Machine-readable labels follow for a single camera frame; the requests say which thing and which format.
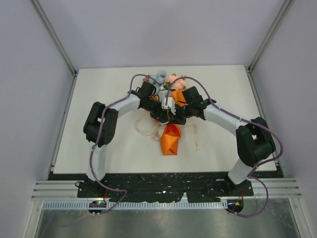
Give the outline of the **cream ribbon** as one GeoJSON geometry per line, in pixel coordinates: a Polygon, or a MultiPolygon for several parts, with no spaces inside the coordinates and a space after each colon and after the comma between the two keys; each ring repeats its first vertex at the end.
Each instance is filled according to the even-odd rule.
{"type": "MultiPolygon", "coordinates": [[[[143,128],[141,128],[142,125],[142,121],[144,120],[145,115],[140,116],[138,119],[136,119],[136,121],[134,122],[134,128],[136,130],[136,132],[138,134],[140,134],[143,137],[149,137],[152,136],[154,139],[154,133],[157,130],[157,124],[154,121],[153,126],[148,129],[145,130],[143,128]]],[[[194,140],[194,151],[197,152],[200,150],[200,138],[199,138],[199,127],[197,124],[189,124],[189,125],[181,125],[179,126],[181,129],[181,132],[183,129],[188,129],[190,128],[192,130],[193,133],[193,140],[194,140]]]]}

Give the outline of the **orange wrapping paper sheet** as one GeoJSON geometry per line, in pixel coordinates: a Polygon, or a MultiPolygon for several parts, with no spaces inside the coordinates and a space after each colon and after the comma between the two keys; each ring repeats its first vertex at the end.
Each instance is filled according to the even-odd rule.
{"type": "MultiPolygon", "coordinates": [[[[179,106],[186,105],[182,91],[184,90],[178,89],[171,92],[171,97],[179,106]]],[[[154,139],[159,140],[162,154],[177,155],[178,141],[182,136],[180,127],[176,124],[163,124],[156,119],[154,121],[158,127],[154,133],[154,139]]]]}

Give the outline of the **fake flower bouquet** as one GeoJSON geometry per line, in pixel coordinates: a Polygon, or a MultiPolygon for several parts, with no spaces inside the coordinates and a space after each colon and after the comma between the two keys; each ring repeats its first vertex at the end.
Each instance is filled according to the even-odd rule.
{"type": "Polygon", "coordinates": [[[160,70],[156,74],[147,75],[143,81],[148,82],[154,86],[163,86],[165,84],[166,71],[160,70]]]}

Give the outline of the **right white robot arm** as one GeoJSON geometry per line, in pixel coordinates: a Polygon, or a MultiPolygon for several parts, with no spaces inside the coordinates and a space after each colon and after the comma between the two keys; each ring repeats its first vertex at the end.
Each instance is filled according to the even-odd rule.
{"type": "Polygon", "coordinates": [[[250,172],[267,159],[276,145],[262,117],[243,119],[221,107],[213,99],[203,99],[196,87],[181,92],[184,99],[173,101],[174,116],[182,122],[197,117],[213,122],[236,137],[238,160],[224,177],[223,190],[229,195],[241,191],[250,172]]]}

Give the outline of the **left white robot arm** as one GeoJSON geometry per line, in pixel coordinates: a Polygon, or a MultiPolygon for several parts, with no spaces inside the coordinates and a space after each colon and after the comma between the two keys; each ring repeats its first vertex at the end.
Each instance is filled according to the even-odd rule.
{"type": "Polygon", "coordinates": [[[94,196],[101,197],[108,187],[102,182],[106,176],[104,156],[107,146],[113,140],[118,118],[137,110],[144,109],[159,122],[167,123],[175,115],[175,109],[166,105],[166,96],[155,101],[153,96],[158,90],[144,82],[137,90],[129,89],[126,96],[107,105],[95,102],[84,124],[83,132],[88,142],[92,143],[89,155],[89,167],[84,185],[94,196]]]}

